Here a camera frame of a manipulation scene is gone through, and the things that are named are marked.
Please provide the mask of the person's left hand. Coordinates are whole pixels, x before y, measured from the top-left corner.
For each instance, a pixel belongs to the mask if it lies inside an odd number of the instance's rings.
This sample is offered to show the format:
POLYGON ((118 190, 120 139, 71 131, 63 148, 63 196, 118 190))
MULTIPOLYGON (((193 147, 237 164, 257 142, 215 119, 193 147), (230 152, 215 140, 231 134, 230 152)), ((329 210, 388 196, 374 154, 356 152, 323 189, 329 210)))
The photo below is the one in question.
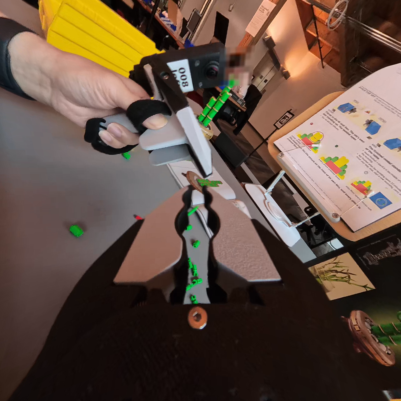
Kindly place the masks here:
POLYGON ((63 52, 38 35, 19 33, 8 45, 13 78, 22 91, 84 128, 92 118, 126 111, 149 99, 132 80, 63 52))

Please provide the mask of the white document stand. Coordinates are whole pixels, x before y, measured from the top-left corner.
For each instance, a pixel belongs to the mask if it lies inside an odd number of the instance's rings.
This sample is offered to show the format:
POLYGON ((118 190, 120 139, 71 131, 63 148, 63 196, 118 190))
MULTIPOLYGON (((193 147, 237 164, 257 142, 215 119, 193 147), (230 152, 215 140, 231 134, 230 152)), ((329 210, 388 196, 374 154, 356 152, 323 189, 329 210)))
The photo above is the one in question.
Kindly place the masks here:
POLYGON ((333 238, 339 238, 340 234, 334 230, 333 224, 340 223, 340 215, 332 211, 327 200, 307 182, 305 177, 291 162, 288 156, 289 152, 290 151, 279 152, 276 156, 276 161, 280 170, 268 180, 269 184, 266 188, 260 184, 244 184, 243 186, 245 191, 251 197, 268 223, 272 226, 275 234, 277 234, 288 247, 294 246, 296 242, 300 240, 301 237, 298 228, 315 217, 322 218, 325 221, 326 226, 331 227, 333 238), (308 215, 298 223, 292 223, 286 213, 283 212, 272 197, 274 187, 285 175, 287 175, 288 180, 298 188, 296 191, 304 195, 307 202, 314 210, 312 215, 308 215))

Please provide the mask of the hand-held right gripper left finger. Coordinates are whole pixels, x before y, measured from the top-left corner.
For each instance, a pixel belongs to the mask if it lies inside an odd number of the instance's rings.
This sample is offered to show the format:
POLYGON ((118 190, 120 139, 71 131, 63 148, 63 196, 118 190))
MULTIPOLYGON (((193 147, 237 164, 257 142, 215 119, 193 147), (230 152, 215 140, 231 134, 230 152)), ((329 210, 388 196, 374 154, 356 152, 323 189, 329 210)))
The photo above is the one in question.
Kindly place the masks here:
POLYGON ((187 186, 138 223, 138 232, 113 280, 115 285, 160 289, 168 302, 185 302, 188 251, 184 232, 191 205, 192 186, 187 186))

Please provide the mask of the white paper notice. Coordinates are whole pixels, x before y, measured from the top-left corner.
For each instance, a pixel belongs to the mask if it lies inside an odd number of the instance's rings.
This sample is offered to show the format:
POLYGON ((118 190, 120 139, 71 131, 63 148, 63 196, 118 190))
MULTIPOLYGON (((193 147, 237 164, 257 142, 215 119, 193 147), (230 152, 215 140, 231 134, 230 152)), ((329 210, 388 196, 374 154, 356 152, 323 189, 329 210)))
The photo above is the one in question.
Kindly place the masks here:
POLYGON ((269 0, 263 0, 255 14, 253 15, 252 19, 248 23, 245 31, 253 38, 255 38, 275 6, 275 3, 269 0))

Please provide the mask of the black framed wall sign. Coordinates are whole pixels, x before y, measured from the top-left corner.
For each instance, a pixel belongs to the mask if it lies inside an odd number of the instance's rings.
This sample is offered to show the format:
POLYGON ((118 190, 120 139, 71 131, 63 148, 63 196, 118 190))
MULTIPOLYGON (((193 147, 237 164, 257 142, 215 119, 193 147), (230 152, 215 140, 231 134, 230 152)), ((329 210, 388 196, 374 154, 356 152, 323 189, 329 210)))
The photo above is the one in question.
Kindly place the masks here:
POLYGON ((291 110, 286 111, 273 125, 279 130, 285 124, 287 124, 294 117, 294 113, 291 110))

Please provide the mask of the lego instruction booklet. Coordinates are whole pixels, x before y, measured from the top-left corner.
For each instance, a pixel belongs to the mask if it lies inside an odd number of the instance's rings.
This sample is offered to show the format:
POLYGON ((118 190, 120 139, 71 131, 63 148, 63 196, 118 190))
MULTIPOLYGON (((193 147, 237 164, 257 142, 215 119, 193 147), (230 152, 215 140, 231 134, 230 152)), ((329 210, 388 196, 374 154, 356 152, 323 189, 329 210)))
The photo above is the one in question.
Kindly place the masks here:
POLYGON ((235 207, 251 218, 249 210, 243 201, 238 200, 233 189, 224 181, 221 175, 213 168, 213 173, 206 179, 199 175, 198 170, 191 161, 180 161, 167 164, 167 167, 176 180, 180 188, 191 185, 194 190, 192 192, 191 208, 195 208, 195 213, 202 222, 204 229, 209 238, 212 238, 213 232, 208 228, 207 219, 208 211, 204 207, 203 187, 212 188, 224 199, 231 202, 235 207))

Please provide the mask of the black lego set box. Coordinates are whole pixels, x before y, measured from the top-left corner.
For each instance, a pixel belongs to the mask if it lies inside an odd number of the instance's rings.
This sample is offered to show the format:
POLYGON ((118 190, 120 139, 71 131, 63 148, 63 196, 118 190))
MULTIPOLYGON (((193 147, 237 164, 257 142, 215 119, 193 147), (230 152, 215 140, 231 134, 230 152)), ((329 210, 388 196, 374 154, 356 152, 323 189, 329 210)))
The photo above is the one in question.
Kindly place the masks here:
POLYGON ((307 263, 387 400, 400 400, 400 224, 307 263))

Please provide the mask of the lego bamboo pot model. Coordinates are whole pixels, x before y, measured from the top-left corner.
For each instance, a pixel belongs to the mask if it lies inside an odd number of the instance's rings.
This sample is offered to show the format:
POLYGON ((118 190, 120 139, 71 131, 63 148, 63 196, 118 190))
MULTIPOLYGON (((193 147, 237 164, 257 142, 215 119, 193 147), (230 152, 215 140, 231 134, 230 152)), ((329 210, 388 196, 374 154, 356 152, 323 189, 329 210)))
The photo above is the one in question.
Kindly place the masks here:
POLYGON ((232 96, 231 90, 231 86, 224 87, 217 98, 211 97, 208 100, 200 115, 197 116, 198 124, 207 140, 210 140, 214 135, 210 123, 213 121, 213 118, 217 115, 223 105, 225 105, 227 100, 232 96))

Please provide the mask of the yellow plastic bin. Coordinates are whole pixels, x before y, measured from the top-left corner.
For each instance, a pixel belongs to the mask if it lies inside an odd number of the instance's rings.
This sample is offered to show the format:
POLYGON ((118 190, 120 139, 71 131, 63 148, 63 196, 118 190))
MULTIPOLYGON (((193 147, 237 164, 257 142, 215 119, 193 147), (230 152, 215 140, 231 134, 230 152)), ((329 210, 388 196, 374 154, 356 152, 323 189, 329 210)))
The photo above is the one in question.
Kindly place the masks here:
POLYGON ((138 29, 98 0, 39 0, 47 42, 124 77, 141 59, 160 54, 138 29))

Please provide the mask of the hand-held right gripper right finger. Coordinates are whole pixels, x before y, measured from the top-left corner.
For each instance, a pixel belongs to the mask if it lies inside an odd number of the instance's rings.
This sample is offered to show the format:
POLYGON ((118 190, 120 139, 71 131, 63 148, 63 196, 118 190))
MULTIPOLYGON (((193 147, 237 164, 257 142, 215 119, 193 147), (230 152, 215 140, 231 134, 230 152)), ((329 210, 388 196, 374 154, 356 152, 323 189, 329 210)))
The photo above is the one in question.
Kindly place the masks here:
POLYGON ((264 303, 258 284, 278 283, 281 277, 264 246, 245 204, 227 200, 215 189, 203 187, 208 246, 206 289, 210 303, 264 303))

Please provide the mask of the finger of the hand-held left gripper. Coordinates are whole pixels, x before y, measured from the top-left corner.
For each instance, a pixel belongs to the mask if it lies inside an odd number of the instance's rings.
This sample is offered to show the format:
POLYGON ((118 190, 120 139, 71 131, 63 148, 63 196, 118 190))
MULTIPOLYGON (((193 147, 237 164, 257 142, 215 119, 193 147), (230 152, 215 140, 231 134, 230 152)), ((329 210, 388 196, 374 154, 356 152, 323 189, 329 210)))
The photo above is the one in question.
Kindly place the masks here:
POLYGON ((212 151, 192 108, 184 107, 176 113, 176 117, 187 138, 193 162, 202 177, 208 178, 213 173, 212 151))

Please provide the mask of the pile of green lego clips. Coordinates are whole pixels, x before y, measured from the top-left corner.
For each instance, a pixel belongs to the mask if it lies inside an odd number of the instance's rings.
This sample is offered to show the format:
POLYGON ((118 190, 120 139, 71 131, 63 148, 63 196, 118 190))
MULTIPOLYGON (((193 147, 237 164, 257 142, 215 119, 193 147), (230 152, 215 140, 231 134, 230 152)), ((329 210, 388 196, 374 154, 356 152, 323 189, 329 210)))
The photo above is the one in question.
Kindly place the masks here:
POLYGON ((185 304, 206 302, 207 264, 204 249, 208 242, 202 222, 199 220, 198 209, 199 206, 193 206, 188 211, 188 225, 184 231, 187 248, 185 304))

